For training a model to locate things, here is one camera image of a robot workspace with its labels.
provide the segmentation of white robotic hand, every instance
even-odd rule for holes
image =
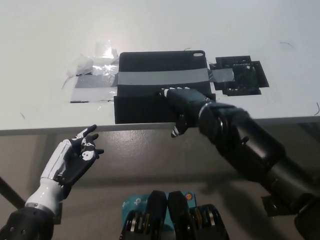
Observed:
[[[97,128],[92,125],[74,138],[59,143],[40,178],[40,187],[26,201],[26,207],[58,213],[59,202],[67,198],[71,187],[92,166],[103,149],[96,149],[98,134],[88,135]]]

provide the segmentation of white floor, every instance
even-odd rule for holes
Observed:
[[[319,142],[297,125],[267,129],[285,145],[294,161],[320,175]],[[152,190],[195,191],[198,205],[212,203],[217,207],[230,240],[302,239],[292,216],[266,217],[261,196],[267,192],[241,179],[196,129],[176,139],[170,132],[101,132],[96,144],[105,154],[73,187],[53,239],[117,240],[123,200]],[[38,187],[42,169],[58,142],[72,136],[0,137],[0,176],[26,199]],[[1,226],[14,210],[0,196]]]

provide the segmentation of white table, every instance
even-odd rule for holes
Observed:
[[[2,0],[0,135],[171,126],[115,125],[113,103],[68,103],[68,64],[105,40],[119,53],[204,50],[213,63],[250,55],[270,87],[254,96],[216,92],[219,102],[263,123],[319,121],[319,9],[301,0]]]

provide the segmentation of robotic arm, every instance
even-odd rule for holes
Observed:
[[[162,89],[161,94],[179,116],[172,137],[198,126],[240,174],[270,193],[263,199],[269,216],[297,215],[300,234],[306,240],[320,239],[320,187],[246,111],[187,87]]]
[[[13,212],[0,231],[0,240],[50,240],[59,203],[72,186],[92,166],[104,150],[96,149],[98,134],[88,135],[96,125],[86,128],[72,139],[59,143],[40,178],[40,187]]]

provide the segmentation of black tablet case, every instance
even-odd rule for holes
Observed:
[[[116,124],[170,123],[177,117],[161,88],[189,87],[211,95],[205,52],[123,52],[119,58]]]

